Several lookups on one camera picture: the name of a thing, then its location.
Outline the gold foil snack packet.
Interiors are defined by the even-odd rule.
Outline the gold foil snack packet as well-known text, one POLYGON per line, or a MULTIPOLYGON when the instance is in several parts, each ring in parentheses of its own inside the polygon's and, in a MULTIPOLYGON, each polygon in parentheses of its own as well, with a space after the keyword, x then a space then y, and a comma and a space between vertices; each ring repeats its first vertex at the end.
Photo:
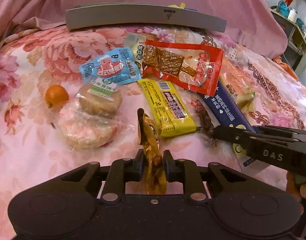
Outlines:
POLYGON ((137 110, 139 144, 144 151, 143 185, 148 194, 165 194, 167 180, 160 151, 160 129, 142 108, 137 110))

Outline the small brown date packet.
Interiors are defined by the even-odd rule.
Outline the small brown date packet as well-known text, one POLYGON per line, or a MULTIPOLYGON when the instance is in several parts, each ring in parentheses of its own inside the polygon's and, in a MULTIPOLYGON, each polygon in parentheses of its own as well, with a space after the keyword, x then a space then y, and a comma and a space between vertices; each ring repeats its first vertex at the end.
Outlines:
POLYGON ((191 101, 190 104, 194 107, 196 115, 199 117, 200 125, 198 130, 204 134, 203 137, 208 145, 215 146, 217 141, 214 135, 214 125, 207 110, 199 100, 191 101))

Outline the yellow snack bar packet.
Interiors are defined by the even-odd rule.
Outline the yellow snack bar packet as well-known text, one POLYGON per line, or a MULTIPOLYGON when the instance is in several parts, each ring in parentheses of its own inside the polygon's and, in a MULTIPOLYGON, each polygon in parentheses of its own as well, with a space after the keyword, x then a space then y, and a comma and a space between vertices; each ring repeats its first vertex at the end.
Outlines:
POLYGON ((181 97, 170 81, 138 80, 152 110, 161 137, 176 137, 197 130, 181 97))

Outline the pink round cake packet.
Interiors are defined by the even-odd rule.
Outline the pink round cake packet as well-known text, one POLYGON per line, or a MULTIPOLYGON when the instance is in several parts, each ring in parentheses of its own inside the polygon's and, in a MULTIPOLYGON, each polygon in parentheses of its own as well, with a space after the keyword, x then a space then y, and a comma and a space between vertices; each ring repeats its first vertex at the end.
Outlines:
POLYGON ((81 111, 77 99, 63 106, 56 125, 62 137, 74 148, 101 147, 111 141, 119 129, 115 120, 81 111))

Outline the brown round cake packet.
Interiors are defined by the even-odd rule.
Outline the brown round cake packet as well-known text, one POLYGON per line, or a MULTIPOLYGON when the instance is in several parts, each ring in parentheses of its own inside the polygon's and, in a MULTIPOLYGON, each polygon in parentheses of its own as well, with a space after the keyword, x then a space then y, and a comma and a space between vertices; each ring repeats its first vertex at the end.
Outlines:
POLYGON ((112 119, 122 103, 122 95, 116 88, 109 90, 103 84, 87 83, 77 92, 80 110, 90 115, 112 119))

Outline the orange bread packet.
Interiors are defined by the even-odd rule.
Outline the orange bread packet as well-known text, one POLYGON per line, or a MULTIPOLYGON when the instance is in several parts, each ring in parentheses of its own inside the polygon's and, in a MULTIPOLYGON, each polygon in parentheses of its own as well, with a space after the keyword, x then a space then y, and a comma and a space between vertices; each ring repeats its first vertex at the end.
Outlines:
POLYGON ((243 113, 254 110, 255 91, 242 72, 235 68, 226 58, 222 59, 219 81, 243 113))

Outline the small orange tangerine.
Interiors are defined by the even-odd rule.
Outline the small orange tangerine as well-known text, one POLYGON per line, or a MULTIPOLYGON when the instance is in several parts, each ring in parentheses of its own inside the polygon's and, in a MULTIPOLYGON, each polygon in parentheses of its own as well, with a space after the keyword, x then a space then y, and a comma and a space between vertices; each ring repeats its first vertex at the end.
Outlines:
POLYGON ((50 86, 45 93, 45 102, 49 109, 59 110, 69 101, 69 95, 60 85, 50 86))

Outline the red dried tofu packet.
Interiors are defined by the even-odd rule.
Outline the red dried tofu packet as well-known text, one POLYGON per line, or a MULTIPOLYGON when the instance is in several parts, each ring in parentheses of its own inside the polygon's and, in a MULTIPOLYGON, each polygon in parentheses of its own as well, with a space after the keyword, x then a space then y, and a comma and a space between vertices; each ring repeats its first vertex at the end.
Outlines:
POLYGON ((143 76, 154 76, 183 89, 214 96, 223 55, 222 49, 205 44, 146 40, 143 76))

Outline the blue cartoon snack packet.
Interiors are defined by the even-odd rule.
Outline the blue cartoon snack packet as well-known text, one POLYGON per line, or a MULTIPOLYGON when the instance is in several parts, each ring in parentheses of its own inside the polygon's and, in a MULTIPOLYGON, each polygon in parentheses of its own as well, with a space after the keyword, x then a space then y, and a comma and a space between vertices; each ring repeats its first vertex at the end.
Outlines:
POLYGON ((83 83, 101 78, 118 86, 137 82, 141 73, 132 51, 127 47, 115 48, 78 67, 83 83))

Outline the pale green snack packet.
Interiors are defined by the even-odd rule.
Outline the pale green snack packet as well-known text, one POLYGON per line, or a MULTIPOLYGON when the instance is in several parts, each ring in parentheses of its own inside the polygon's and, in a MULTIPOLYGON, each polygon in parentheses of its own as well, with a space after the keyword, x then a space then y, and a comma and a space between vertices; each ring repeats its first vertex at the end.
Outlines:
POLYGON ((133 53, 135 64, 137 65, 140 74, 142 75, 142 60, 145 49, 146 37, 140 34, 127 33, 124 46, 130 48, 133 53))

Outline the grey cardboard snack box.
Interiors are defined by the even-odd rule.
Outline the grey cardboard snack box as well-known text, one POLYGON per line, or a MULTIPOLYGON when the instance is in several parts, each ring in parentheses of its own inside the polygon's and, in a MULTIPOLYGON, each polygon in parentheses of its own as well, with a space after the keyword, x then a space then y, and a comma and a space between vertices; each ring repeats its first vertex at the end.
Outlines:
POLYGON ((111 24, 168 24, 225 32, 226 20, 196 10, 145 3, 92 3, 68 9, 70 30, 111 24))

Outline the wooden side shelf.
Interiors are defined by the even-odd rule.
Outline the wooden side shelf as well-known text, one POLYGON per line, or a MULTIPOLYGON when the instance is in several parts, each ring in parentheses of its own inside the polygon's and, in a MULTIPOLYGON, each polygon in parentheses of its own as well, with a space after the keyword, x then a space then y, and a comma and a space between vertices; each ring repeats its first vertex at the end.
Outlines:
MULTIPOLYGON (((292 9, 297 11, 297 18, 302 20, 306 27, 306 0, 299 0, 292 9)), ((270 10, 288 38, 282 61, 288 63, 297 75, 301 75, 306 69, 306 31, 278 12, 277 5, 271 6, 270 10)))

